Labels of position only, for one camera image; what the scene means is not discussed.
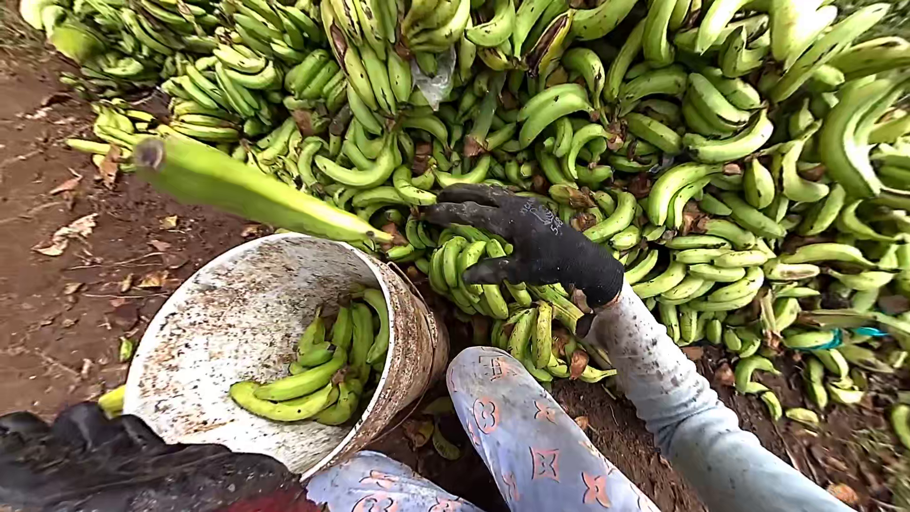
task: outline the bucket rim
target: bucket rim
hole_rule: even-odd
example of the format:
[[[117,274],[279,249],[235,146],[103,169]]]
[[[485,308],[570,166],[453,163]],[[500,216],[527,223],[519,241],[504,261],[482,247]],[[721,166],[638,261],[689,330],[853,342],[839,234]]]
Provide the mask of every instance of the bucket rim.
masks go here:
[[[132,407],[130,404],[138,403],[140,398],[139,393],[139,381],[143,377],[144,369],[147,365],[147,359],[151,357],[154,352],[154,349],[149,348],[147,350],[142,350],[142,347],[151,347],[151,343],[143,343],[148,338],[149,340],[155,338],[161,333],[161,330],[167,324],[168,317],[176,312],[176,309],[179,304],[185,303],[188,299],[188,294],[192,286],[189,284],[196,279],[200,274],[204,274],[207,271],[212,271],[213,269],[222,268],[225,266],[225,263],[229,263],[237,259],[240,255],[245,252],[253,251],[260,245],[273,242],[281,242],[286,240],[312,240],[319,242],[326,242],[338,245],[342,249],[346,249],[354,253],[354,255],[360,260],[363,261],[369,271],[373,274],[374,279],[379,284],[379,289],[382,291],[382,296],[385,299],[386,311],[389,314],[389,349],[386,351],[386,360],[382,369],[382,375],[379,378],[379,382],[376,385],[376,390],[373,393],[373,396],[370,398],[369,403],[366,408],[363,410],[363,413],[358,418],[357,423],[349,428],[348,432],[344,437],[320,460],[314,463],[309,469],[300,474],[301,480],[309,479],[311,476],[316,474],[318,471],[324,469],[332,459],[334,459],[339,454],[343,453],[350,442],[357,436],[360,431],[360,428],[364,425],[365,419],[370,416],[370,414],[376,409],[379,402],[379,397],[381,391],[385,388],[385,385],[389,377],[389,359],[391,358],[393,351],[397,345],[397,340],[395,337],[395,322],[396,315],[392,307],[390,307],[390,291],[389,286],[383,278],[383,274],[379,269],[379,265],[382,263],[378,262],[366,252],[363,252],[356,247],[344,242],[344,241],[334,241],[328,239],[322,239],[319,237],[310,236],[303,233],[288,232],[288,233],[275,233],[267,235],[264,237],[257,238],[252,241],[244,242],[240,245],[232,247],[227,251],[222,252],[208,263],[200,267],[198,270],[193,272],[189,278],[187,278],[181,285],[177,288],[174,293],[167,298],[164,304],[158,309],[155,313],[155,316],[148,323],[146,331],[143,333],[142,338],[139,342],[138,349],[136,350],[135,357],[130,362],[130,369],[126,375],[126,391],[124,395],[124,412],[126,414],[131,414]]]

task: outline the leg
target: leg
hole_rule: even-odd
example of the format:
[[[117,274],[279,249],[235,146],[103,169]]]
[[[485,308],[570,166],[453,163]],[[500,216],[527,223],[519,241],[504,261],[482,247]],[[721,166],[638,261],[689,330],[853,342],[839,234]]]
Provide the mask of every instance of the leg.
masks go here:
[[[466,349],[446,384],[512,510],[658,510],[508,353]]]
[[[343,512],[483,512],[377,452],[359,452],[316,474],[307,497]]]

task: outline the blue string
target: blue string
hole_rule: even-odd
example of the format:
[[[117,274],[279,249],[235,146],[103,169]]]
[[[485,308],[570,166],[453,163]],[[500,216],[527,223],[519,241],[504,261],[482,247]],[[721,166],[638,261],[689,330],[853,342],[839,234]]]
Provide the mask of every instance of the blue string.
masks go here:
[[[843,340],[843,337],[841,336],[841,330],[834,329],[834,339],[831,340],[830,342],[816,345],[814,347],[800,347],[800,348],[796,348],[795,350],[801,350],[804,352],[809,352],[812,350],[825,350],[825,349],[829,349],[829,348],[837,348],[837,347],[841,346],[842,344],[844,344],[844,340]]]
[[[888,335],[885,331],[874,327],[857,327],[854,329],[854,333],[862,334],[863,336],[873,336],[875,338],[881,338]]]
[[[881,329],[877,329],[875,327],[857,327],[857,328],[853,329],[853,332],[864,335],[864,336],[873,336],[876,338],[881,338],[883,336],[888,335],[888,333],[886,333],[885,331],[882,331]],[[814,347],[797,348],[795,350],[802,350],[802,351],[825,350],[825,349],[829,349],[829,348],[837,348],[843,344],[844,344],[843,332],[840,329],[834,329],[834,339],[831,340],[830,342],[824,343],[821,345],[816,345]]]

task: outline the person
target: person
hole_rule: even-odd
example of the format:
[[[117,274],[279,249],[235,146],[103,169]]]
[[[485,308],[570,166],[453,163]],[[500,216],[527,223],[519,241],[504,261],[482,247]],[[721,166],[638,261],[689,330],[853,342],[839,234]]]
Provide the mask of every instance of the person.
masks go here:
[[[467,269],[466,282],[560,282],[584,292],[595,314],[579,322],[578,335],[609,353],[662,455],[709,510],[850,510],[741,430],[623,281],[620,263],[538,201],[458,185],[441,192],[427,219],[481,227],[514,245],[510,256]],[[462,351],[446,384],[511,510],[657,510],[507,353]],[[104,512],[479,510],[382,454],[360,452],[301,485],[271,457],[166,445],[138,418],[107,420],[88,403],[52,425],[28,413],[0,417],[0,504]]]

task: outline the plantains in bucket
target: plantains in bucket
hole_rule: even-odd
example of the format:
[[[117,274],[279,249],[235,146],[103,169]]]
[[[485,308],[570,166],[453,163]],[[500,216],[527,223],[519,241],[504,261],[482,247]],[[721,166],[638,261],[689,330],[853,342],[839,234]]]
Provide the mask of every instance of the plantains in bucket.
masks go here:
[[[348,422],[360,398],[375,391],[389,349],[389,312],[382,292],[368,288],[352,293],[352,298],[363,302],[342,306],[328,336],[327,319],[320,316],[321,307],[317,308],[315,318],[300,335],[298,358],[288,366],[289,376],[268,384],[234,383],[230,386],[234,402],[254,415],[276,421]]]

